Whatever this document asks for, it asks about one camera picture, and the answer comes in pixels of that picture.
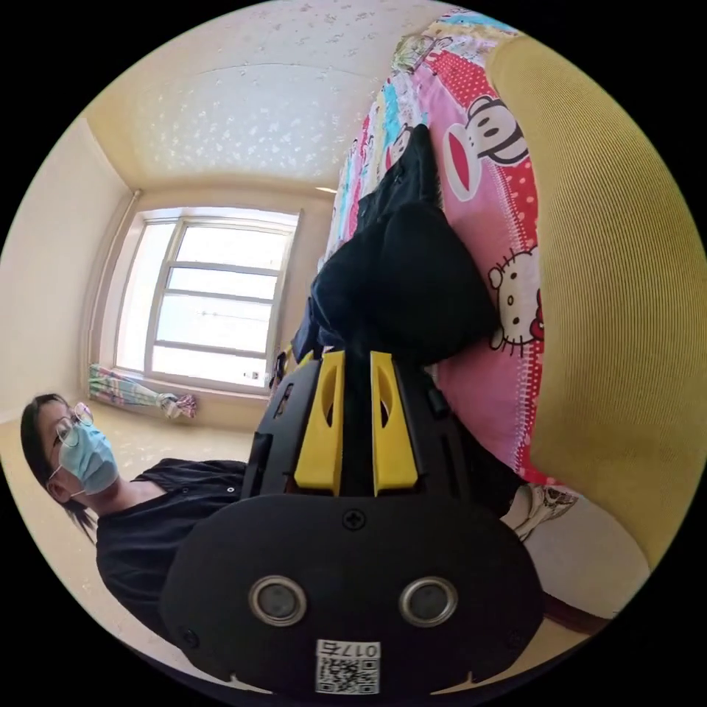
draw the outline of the face mask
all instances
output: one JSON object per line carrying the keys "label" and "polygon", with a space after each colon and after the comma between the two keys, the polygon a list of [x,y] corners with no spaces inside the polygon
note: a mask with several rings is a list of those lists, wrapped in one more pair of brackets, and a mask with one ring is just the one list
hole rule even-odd
{"label": "face mask", "polygon": [[74,433],[78,441],[72,447],[62,445],[59,465],[81,481],[83,491],[79,493],[87,496],[101,493],[115,483],[119,476],[110,442],[94,425],[77,424]]}

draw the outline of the black device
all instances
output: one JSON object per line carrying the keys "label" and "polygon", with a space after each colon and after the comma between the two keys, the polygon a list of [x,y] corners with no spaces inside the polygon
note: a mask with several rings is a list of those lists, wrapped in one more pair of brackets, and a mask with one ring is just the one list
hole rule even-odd
{"label": "black device", "polygon": [[[373,463],[342,464],[344,375],[338,351],[283,377],[242,500],[179,549],[163,620],[197,668],[289,697],[385,701],[487,680],[542,622],[532,560],[474,502],[474,470],[421,370],[371,354],[359,443]],[[345,495],[347,474],[371,475],[373,492]]]}

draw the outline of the ceiling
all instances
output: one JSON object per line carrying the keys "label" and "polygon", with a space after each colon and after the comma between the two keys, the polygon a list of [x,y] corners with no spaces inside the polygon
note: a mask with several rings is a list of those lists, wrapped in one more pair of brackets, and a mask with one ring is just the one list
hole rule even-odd
{"label": "ceiling", "polygon": [[237,175],[336,187],[401,36],[431,0],[272,0],[155,50],[87,108],[132,189]]}

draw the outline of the black hair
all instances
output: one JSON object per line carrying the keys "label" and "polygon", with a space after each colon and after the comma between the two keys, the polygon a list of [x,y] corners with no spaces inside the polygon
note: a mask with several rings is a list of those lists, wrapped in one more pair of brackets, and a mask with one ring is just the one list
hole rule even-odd
{"label": "black hair", "polygon": [[[43,405],[47,403],[63,403],[69,407],[68,403],[61,395],[57,393],[47,393],[46,395],[38,395],[32,400],[22,413],[20,422],[20,438],[22,441],[22,452],[24,459],[27,461],[32,473],[37,481],[42,485],[44,490],[47,490],[46,484],[49,477],[54,473],[52,465],[44,454],[44,446],[42,438],[39,434],[38,421],[39,412]],[[68,517],[86,534],[86,537],[93,543],[89,531],[95,531],[96,522],[88,514],[88,509],[74,499],[69,499],[66,503],[61,504],[66,511]]]}

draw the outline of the yellow cushion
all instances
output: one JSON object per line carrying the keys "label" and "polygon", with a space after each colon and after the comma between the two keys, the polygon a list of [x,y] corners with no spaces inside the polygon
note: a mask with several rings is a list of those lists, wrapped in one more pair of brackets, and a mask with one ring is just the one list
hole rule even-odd
{"label": "yellow cushion", "polygon": [[594,81],[528,37],[489,57],[538,187],[545,354],[531,458],[652,568],[707,458],[707,260],[680,189]]}

